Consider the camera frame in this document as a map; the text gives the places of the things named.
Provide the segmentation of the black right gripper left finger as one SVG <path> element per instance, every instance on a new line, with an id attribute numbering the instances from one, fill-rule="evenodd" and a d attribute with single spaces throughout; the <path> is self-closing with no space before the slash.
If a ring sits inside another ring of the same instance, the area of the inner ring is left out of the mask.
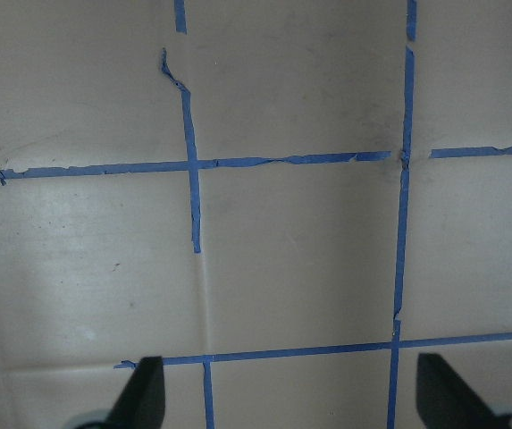
<path id="1" fill-rule="evenodd" d="M 165 402 L 163 358 L 143 357 L 106 417 L 105 427 L 159 429 Z"/>

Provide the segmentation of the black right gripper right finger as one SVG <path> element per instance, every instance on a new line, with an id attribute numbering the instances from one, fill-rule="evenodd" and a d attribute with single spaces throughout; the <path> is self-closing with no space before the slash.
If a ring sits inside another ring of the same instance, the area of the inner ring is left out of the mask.
<path id="1" fill-rule="evenodd" d="M 495 414 L 436 353 L 417 357 L 415 405 L 428 429 L 512 428 L 512 413 Z"/>

